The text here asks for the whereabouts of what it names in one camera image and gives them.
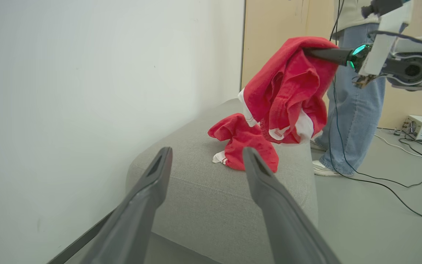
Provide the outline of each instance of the green glowing indicator light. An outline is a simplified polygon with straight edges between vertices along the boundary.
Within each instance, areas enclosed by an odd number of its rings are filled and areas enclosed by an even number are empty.
[[[359,47],[357,47],[354,51],[353,51],[353,55],[358,54],[361,50],[363,50],[366,47],[366,45],[361,45]]]

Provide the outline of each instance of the gray upholstered bench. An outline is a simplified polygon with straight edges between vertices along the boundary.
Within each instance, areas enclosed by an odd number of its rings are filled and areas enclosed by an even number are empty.
[[[132,162],[127,191],[159,149],[170,146],[174,158],[169,189],[152,231],[223,264],[272,263],[263,215],[250,196],[245,172],[212,162],[227,142],[209,137],[208,129],[241,110],[237,99],[230,100],[152,145]],[[280,157],[276,177],[316,226],[318,207],[309,144],[275,148]]]

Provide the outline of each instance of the red cloth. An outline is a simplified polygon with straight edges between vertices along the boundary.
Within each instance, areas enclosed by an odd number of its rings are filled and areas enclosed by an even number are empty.
[[[327,123],[322,97],[332,82],[338,65],[306,56],[303,47],[337,48],[322,37],[290,38],[243,91],[243,100],[248,110],[255,121],[260,122],[263,135],[270,142],[301,142],[296,126],[298,118],[303,115],[301,110],[313,123],[308,139],[320,132]],[[277,129],[275,134],[284,138],[275,139],[274,134],[271,136],[269,133],[272,129]]]
[[[278,170],[280,159],[273,145],[265,140],[258,125],[249,127],[242,114],[222,119],[209,129],[208,135],[219,141],[229,140],[224,149],[226,159],[220,160],[226,166],[244,171],[242,151],[244,147],[253,147],[273,172]]]

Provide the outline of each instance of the blue jeans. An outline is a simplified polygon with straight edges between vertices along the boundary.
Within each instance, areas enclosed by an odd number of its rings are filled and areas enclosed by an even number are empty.
[[[377,28],[378,24],[375,23],[346,28],[340,32],[340,48],[356,48],[370,42],[367,33]],[[352,83],[356,76],[352,68],[340,66],[335,80],[341,140],[346,160],[354,169],[358,169],[367,154],[382,113],[385,95],[385,78],[377,78],[365,88],[358,89]],[[328,149],[320,162],[333,171],[335,167],[342,174],[352,175],[354,170],[345,161],[338,134],[333,86],[328,89],[327,95],[330,99],[328,122],[323,128],[323,134],[315,139],[318,145]]]

